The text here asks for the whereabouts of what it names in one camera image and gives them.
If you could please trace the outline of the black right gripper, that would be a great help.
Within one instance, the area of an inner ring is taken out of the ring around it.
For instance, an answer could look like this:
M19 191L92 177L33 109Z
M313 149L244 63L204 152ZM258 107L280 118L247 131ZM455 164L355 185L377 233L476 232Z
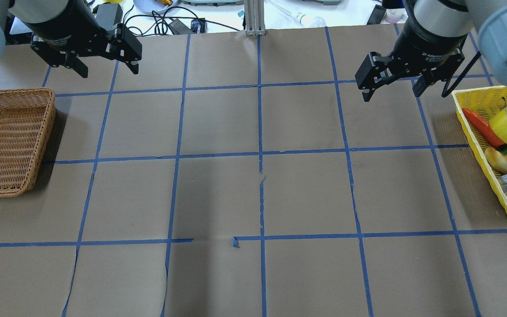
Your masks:
M356 84L364 102L369 102L377 89L391 84L395 74L404 77L421 74L413 86L417 98L429 86L442 81L445 85L441 96L446 98L465 78L463 71L450 84L465 59L462 48L466 38L467 35L439 36L423 28L416 20L407 20L392 52L387 56L369 52L356 71Z

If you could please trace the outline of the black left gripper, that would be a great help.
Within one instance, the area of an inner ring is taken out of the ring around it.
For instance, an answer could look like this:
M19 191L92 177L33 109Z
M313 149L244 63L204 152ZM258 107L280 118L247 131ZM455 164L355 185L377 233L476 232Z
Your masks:
M23 21L34 34L31 49L46 64L53 68L63 66L88 78L88 67L78 56L101 56L123 62L133 74L139 74L142 44L125 24L104 30L85 0L67 0L60 5L51 4L50 8L59 12L45 21Z

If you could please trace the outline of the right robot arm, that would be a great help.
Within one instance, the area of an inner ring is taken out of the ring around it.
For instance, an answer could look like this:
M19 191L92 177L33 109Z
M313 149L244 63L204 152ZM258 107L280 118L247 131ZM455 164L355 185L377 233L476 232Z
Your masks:
M407 20L386 56L369 52L355 74L365 102L384 85L416 77L419 97L438 81L448 96L483 57L507 86L507 0L405 0Z

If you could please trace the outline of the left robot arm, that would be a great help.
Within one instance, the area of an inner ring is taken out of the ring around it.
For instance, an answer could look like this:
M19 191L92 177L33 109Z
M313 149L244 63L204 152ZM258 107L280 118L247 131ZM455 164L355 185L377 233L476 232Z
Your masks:
M93 11L85 0L0 0L0 58L8 14L32 31L30 47L50 67L87 78L82 58L100 56L139 73L142 44L121 22L120 4L103 3Z

